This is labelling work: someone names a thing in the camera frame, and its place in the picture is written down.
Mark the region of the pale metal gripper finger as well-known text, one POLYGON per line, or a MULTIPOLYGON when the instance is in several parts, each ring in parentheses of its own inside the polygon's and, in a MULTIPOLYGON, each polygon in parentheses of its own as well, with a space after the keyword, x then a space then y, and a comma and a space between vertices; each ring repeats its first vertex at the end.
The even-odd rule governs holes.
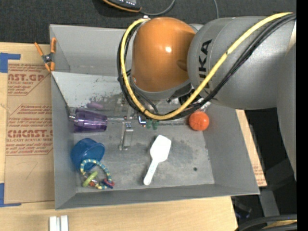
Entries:
POLYGON ((132 135, 134 129, 132 127, 131 122, 124 122, 122 127, 122 135, 120 140, 119 149, 128 150, 131 147, 132 135))

